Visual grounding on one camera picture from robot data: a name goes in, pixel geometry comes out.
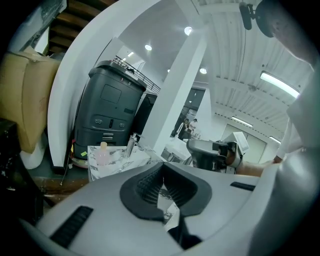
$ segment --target person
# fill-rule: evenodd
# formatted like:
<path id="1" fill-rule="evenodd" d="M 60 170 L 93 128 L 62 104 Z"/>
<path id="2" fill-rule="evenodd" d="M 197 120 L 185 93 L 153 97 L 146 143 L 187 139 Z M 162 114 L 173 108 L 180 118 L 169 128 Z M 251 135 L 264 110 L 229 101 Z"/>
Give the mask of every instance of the person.
<path id="1" fill-rule="evenodd" d="M 189 124 L 190 132 L 195 130 L 197 121 L 198 120 L 195 118 L 195 119 L 193 119 L 193 121 L 190 122 L 190 124 Z"/>
<path id="2" fill-rule="evenodd" d="M 174 137 L 174 136 L 176 136 L 178 134 L 179 127 L 180 127 L 181 123 L 184 122 L 185 118 L 186 118 L 186 116 L 183 115 L 182 112 L 181 112 L 179 117 L 178 117 L 178 120 L 176 121 L 176 123 L 174 125 L 174 129 L 171 132 L 171 137 Z"/>
<path id="3" fill-rule="evenodd" d="M 186 118 L 186 119 L 184 119 L 183 123 L 180 124 L 180 127 L 177 131 L 179 140 L 183 140 L 183 136 L 184 136 L 185 132 L 188 130 L 188 127 L 189 127 L 189 119 Z"/>
<path id="4" fill-rule="evenodd" d="M 260 12 L 258 19 L 260 22 L 265 22 L 265 27 L 268 29 L 267 33 L 265 33 L 265 31 L 263 31 L 263 33 L 265 35 L 271 34 L 293 56 L 299 60 L 309 63 L 312 70 L 315 71 L 315 74 L 300 96 L 287 110 L 289 120 L 282 143 L 276 153 L 276 157 L 272 161 L 264 164 L 253 164 L 242 161 L 236 169 L 236 174 L 257 177 L 261 176 L 264 168 L 268 165 L 281 163 L 286 154 L 294 152 L 302 146 L 307 146 L 305 145 L 306 143 L 311 146 L 318 145 L 317 143 L 319 142 L 316 138 L 311 138 L 311 135 L 304 132 L 307 124 L 302 121 L 302 119 L 307 121 L 309 124 L 316 124 L 319 121 L 319 115 L 312 116 L 311 114 L 303 115 L 301 113 L 302 111 L 304 111 L 304 113 L 309 113 L 309 111 L 311 111 L 307 106 L 311 108 L 316 107 L 314 104 L 318 104 L 317 102 L 319 100 L 317 101 L 316 99 L 317 93 L 315 93 L 315 91 L 320 91 L 320 88 L 318 88 L 320 84 L 320 61 L 319 52 L 316 46 L 309 40 L 298 22 L 279 2 L 274 0 L 263 0 L 260 5 L 262 5 L 261 10 L 263 10 L 263 12 Z M 316 126 L 309 126 L 308 129 L 308 133 L 311 132 L 310 129 L 313 129 L 312 134 L 317 136 L 317 138 L 319 137 L 319 133 L 317 134 L 315 131 Z M 302 143 L 301 136 L 303 136 L 303 141 L 306 142 L 304 145 Z M 235 155 L 229 151 L 227 153 L 226 164 L 231 165 L 234 159 Z"/>

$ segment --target staircase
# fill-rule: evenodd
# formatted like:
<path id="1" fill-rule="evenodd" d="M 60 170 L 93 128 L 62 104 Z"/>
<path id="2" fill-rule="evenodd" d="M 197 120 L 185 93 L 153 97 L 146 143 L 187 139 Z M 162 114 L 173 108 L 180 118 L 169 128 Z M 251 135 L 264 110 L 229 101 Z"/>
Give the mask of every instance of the staircase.
<path id="1" fill-rule="evenodd" d="M 50 25 L 48 55 L 65 53 L 81 30 L 118 0 L 67 0 L 67 8 Z"/>

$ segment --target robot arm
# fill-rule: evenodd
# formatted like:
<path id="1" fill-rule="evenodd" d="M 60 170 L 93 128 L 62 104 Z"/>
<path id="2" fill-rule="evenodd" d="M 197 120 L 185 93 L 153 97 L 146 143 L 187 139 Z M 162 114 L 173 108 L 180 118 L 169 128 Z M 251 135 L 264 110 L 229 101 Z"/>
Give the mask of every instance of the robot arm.
<path id="1" fill-rule="evenodd" d="M 191 154 L 194 167 L 234 174 L 243 155 L 249 150 L 248 142 L 242 132 L 233 132 L 223 141 L 189 140 L 186 144 Z M 228 151 L 234 153 L 234 161 L 227 166 Z"/>

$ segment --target small bottle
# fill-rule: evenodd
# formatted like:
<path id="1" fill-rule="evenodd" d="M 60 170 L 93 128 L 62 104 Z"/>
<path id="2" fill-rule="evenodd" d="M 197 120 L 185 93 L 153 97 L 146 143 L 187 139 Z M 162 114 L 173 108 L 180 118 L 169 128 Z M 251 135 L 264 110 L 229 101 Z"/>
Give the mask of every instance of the small bottle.
<path id="1" fill-rule="evenodd" d="M 94 152 L 96 163 L 99 166 L 105 166 L 109 161 L 109 153 L 107 152 L 107 143 L 101 142 L 100 149 Z"/>

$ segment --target black vent slot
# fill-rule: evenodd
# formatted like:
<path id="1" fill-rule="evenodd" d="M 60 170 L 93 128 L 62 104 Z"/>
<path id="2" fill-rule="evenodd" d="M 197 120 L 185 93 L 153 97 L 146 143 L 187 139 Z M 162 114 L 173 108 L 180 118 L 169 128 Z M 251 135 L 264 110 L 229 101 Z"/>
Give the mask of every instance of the black vent slot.
<path id="1" fill-rule="evenodd" d="M 136 192 L 147 203 L 157 206 L 163 177 L 159 170 L 155 170 L 138 181 Z"/>
<path id="2" fill-rule="evenodd" d="M 67 248 L 84 225 L 93 209 L 87 206 L 78 207 L 74 213 L 51 236 L 60 246 Z"/>
<path id="3" fill-rule="evenodd" d="M 240 183 L 240 182 L 232 182 L 230 184 L 230 186 L 236 187 L 236 188 L 242 189 L 242 190 L 249 190 L 249 191 L 254 191 L 254 189 L 256 187 L 254 185 L 248 185 L 248 184 L 244 184 L 244 183 Z"/>
<path id="4" fill-rule="evenodd" d="M 198 191 L 197 185 L 190 179 L 167 165 L 163 166 L 164 185 L 169 191 L 172 200 L 180 208 L 188 202 Z"/>
<path id="5" fill-rule="evenodd" d="M 125 112 L 125 113 L 128 113 L 128 114 L 133 114 L 133 113 L 134 113 L 133 110 L 128 109 L 128 108 L 125 108 L 125 109 L 124 109 L 124 112 Z"/>

